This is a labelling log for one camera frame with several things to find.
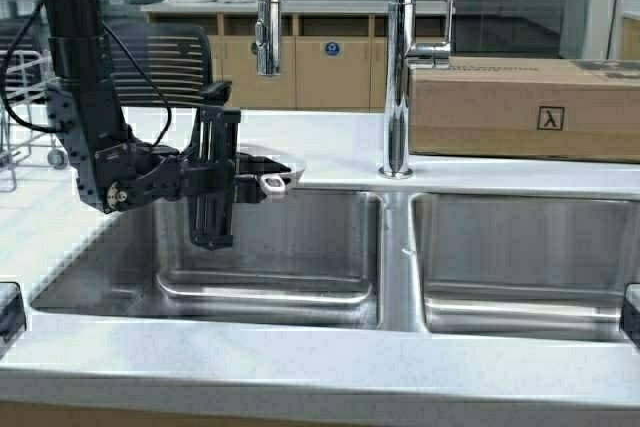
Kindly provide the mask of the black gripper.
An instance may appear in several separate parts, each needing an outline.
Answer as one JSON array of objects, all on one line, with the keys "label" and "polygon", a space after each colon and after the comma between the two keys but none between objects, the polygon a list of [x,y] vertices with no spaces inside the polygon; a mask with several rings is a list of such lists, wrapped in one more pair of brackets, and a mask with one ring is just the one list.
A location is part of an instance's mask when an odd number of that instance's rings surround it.
[{"label": "black gripper", "polygon": [[160,199],[186,199],[191,243],[212,251],[231,247],[233,202],[263,202],[267,195],[258,177],[290,172],[266,156],[237,154],[241,114],[224,109],[231,88],[221,81],[205,89],[184,150],[134,140],[123,145],[123,153],[106,154],[106,206],[123,212]]}]

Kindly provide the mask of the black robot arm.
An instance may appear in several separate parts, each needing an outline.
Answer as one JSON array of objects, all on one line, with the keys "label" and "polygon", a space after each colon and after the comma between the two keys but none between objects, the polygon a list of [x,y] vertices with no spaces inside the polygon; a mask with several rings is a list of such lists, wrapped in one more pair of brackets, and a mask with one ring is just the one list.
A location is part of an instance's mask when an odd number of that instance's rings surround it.
[{"label": "black robot arm", "polygon": [[228,81],[216,82],[196,105],[184,150],[139,139],[116,93],[114,32],[99,0],[42,0],[48,17],[54,81],[47,86],[53,133],[76,171],[80,199],[105,213],[159,200],[186,200],[193,244],[233,244],[236,203],[259,204],[292,187],[291,169],[238,149],[241,113],[225,108]]}]

